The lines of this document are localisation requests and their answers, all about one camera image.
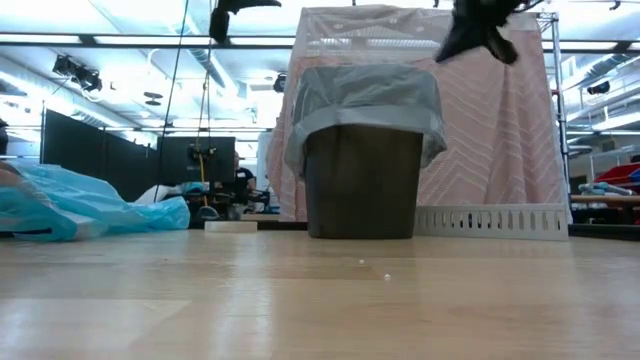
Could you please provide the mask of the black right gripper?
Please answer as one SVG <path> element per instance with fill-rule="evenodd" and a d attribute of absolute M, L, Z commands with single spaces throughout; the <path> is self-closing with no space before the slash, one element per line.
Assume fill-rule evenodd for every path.
<path fill-rule="evenodd" d="M 508 17 L 524 3 L 525 0 L 455 0 L 453 25 L 434 57 L 435 62 L 444 63 L 479 47 L 478 27 L 504 26 Z M 490 28 L 487 33 L 487 48 L 503 64 L 512 65 L 518 59 L 513 44 L 496 28 Z"/>

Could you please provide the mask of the grey trash bag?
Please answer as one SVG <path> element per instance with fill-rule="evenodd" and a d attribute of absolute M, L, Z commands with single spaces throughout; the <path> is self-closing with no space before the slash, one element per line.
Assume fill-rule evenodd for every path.
<path fill-rule="evenodd" d="M 304 144 L 332 126 L 363 125 L 421 134 L 422 168 L 447 149 L 437 79 L 406 64 L 316 66 L 298 79 L 287 114 L 284 162 L 304 177 Z"/>

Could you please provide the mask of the dark grey trash bin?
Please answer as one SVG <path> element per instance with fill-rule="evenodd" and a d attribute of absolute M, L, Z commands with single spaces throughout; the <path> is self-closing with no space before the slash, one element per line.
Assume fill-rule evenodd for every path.
<path fill-rule="evenodd" d="M 423 135 L 342 125 L 305 142 L 308 233 L 323 239 L 413 236 Z"/>

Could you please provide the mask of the blue plastic bag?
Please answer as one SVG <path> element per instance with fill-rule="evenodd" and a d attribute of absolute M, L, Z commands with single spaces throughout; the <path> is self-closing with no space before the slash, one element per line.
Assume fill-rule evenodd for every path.
<path fill-rule="evenodd" d="M 58 165 L 0 161 L 0 237 L 43 242 L 185 230 L 181 197 L 128 202 L 108 182 Z"/>

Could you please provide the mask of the pink chevron blanket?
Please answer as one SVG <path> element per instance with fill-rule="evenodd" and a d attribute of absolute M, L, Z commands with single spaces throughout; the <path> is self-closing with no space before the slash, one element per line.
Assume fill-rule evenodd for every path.
<path fill-rule="evenodd" d="M 557 135 L 543 55 L 521 50 L 507 66 L 486 50 L 437 64 L 431 58 L 404 62 L 347 63 L 334 58 L 290 61 L 289 83 L 268 152 L 268 176 L 281 217 L 307 221 L 304 177 L 284 162 L 291 130 L 287 114 L 302 72 L 309 67 L 406 64 L 436 79 L 447 149 L 420 168 L 417 204 L 561 204 L 565 200 Z"/>

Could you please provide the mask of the metal rack pole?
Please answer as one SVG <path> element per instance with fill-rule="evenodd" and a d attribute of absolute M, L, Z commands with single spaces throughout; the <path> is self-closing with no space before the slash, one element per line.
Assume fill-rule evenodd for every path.
<path fill-rule="evenodd" d="M 570 170 L 569 170 L 569 150 L 566 137 L 566 112 L 562 87 L 562 54 L 560 46 L 559 14 L 557 12 L 540 12 L 537 15 L 540 30 L 544 33 L 551 31 L 550 51 L 553 55 L 553 70 L 555 86 L 551 89 L 551 97 L 555 105 L 555 120 L 558 126 L 559 146 L 561 165 L 564 177 L 564 190 L 566 192 L 566 204 L 571 200 Z"/>

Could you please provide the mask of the black monitor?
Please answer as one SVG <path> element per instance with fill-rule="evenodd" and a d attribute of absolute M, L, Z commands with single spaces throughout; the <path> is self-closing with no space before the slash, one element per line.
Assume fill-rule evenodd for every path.
<path fill-rule="evenodd" d="M 189 159 L 187 148 L 192 143 L 216 147 L 215 157 L 206 163 Z M 158 144 L 160 182 L 231 182 L 235 178 L 235 145 L 234 137 L 165 137 Z"/>

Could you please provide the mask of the person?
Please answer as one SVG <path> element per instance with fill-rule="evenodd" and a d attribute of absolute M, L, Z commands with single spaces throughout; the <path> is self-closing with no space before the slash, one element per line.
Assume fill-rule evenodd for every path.
<path fill-rule="evenodd" d="M 234 221 L 241 219 L 241 215 L 251 202 L 266 204 L 268 199 L 266 191 L 256 189 L 254 174 L 249 169 L 240 166 L 241 160 L 242 157 L 238 152 L 235 152 L 235 178 L 234 182 L 229 185 L 233 198 L 227 208 L 228 218 Z"/>

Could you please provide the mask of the white background cloth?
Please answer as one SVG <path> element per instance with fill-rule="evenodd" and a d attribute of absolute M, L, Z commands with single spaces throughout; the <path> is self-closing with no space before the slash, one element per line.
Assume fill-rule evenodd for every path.
<path fill-rule="evenodd" d="M 171 186 L 154 185 L 146 190 L 136 201 L 136 204 L 149 205 L 163 201 L 174 191 Z"/>

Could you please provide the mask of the black partition panel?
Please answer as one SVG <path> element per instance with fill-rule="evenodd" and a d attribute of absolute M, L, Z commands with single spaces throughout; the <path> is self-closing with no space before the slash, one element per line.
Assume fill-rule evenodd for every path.
<path fill-rule="evenodd" d="M 48 110 L 41 161 L 108 182 L 126 201 L 156 181 L 157 152 Z"/>

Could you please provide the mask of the white blue cloth pile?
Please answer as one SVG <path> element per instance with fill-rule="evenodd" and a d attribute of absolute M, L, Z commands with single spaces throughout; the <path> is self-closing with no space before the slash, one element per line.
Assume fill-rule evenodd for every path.
<path fill-rule="evenodd" d="M 635 192 L 633 190 L 611 185 L 607 182 L 580 184 L 578 186 L 578 189 L 582 195 L 595 195 L 595 196 L 605 196 L 605 195 L 611 195 L 611 194 L 619 195 L 619 196 L 635 195 Z"/>

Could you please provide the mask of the red storage bin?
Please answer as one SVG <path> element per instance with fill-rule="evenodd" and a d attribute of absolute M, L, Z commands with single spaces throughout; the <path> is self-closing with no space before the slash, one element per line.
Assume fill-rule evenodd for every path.
<path fill-rule="evenodd" d="M 620 187 L 640 186 L 640 162 L 615 166 L 597 176 L 595 182 Z"/>

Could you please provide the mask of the background wooden table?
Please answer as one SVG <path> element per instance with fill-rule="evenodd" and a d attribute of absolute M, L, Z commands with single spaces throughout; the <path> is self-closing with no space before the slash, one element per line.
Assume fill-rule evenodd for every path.
<path fill-rule="evenodd" d="M 609 206 L 640 206 L 640 195 L 607 196 L 607 195 L 572 195 L 575 203 L 605 203 Z"/>

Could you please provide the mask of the white tape roll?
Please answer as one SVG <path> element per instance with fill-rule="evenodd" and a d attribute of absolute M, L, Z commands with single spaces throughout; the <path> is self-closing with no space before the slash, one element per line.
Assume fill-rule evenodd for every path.
<path fill-rule="evenodd" d="M 207 221 L 204 231 L 208 233 L 255 233 L 258 223 L 254 221 Z"/>

